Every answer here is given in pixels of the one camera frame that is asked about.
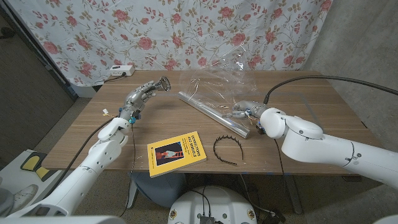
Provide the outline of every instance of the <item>book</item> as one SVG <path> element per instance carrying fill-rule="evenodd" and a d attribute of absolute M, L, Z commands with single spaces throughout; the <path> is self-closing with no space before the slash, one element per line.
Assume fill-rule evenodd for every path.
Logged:
<path fill-rule="evenodd" d="M 148 144 L 149 175 L 157 177 L 206 160 L 197 131 Z"/>

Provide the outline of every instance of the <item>electrical outlet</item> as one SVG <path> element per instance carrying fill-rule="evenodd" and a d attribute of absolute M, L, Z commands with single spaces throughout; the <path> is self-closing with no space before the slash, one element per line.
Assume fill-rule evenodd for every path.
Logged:
<path fill-rule="evenodd" d="M 121 76 L 123 72 L 126 72 L 126 76 L 131 76 L 135 70 L 132 65 L 113 65 L 109 69 L 112 76 Z"/>

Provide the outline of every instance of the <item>silver metal tube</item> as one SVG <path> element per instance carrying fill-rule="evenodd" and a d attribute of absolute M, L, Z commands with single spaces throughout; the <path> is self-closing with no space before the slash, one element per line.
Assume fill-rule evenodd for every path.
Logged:
<path fill-rule="evenodd" d="M 228 119 L 228 118 L 222 118 L 221 113 L 218 111 L 214 110 L 213 108 L 210 108 L 209 106 L 204 105 L 203 103 L 199 102 L 198 100 L 194 99 L 193 97 L 190 97 L 188 94 L 180 91 L 178 93 L 178 97 L 180 100 L 188 103 L 189 105 L 193 106 L 196 108 L 198 111 L 204 113 L 205 115 L 213 118 L 215 121 L 219 122 L 220 124 L 226 126 L 236 134 L 242 136 L 243 138 L 247 138 L 250 130 L 246 128 L 245 126 L 236 123 L 235 121 Z"/>

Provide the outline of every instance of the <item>plastic bag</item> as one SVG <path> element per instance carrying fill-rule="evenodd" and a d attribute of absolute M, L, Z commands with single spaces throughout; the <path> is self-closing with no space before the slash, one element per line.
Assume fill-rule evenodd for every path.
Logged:
<path fill-rule="evenodd" d="M 248 136 L 249 128 L 223 116 L 232 113 L 235 103 L 247 100 L 257 92 L 246 54 L 240 45 L 209 66 L 182 72 L 178 94 L 181 100 L 244 138 Z"/>

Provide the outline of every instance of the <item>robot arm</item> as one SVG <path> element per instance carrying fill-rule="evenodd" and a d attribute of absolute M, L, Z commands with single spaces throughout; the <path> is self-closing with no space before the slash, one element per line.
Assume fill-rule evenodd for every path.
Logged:
<path fill-rule="evenodd" d="M 139 113 L 148 99 L 155 96 L 156 90 L 170 90 L 166 77 L 162 77 L 156 84 L 151 81 L 130 92 L 120 117 L 112 119 L 98 133 L 98 141 L 90 148 L 85 160 L 47 198 L 8 218 L 73 214 L 102 171 L 120 156 L 121 149 L 128 140 L 129 128 L 140 118 Z"/>
<path fill-rule="evenodd" d="M 250 109 L 270 138 L 285 137 L 282 152 L 300 162 L 333 164 L 398 189 L 398 153 L 324 134 L 322 129 L 296 116 L 257 102 L 239 102 L 237 110 Z"/>

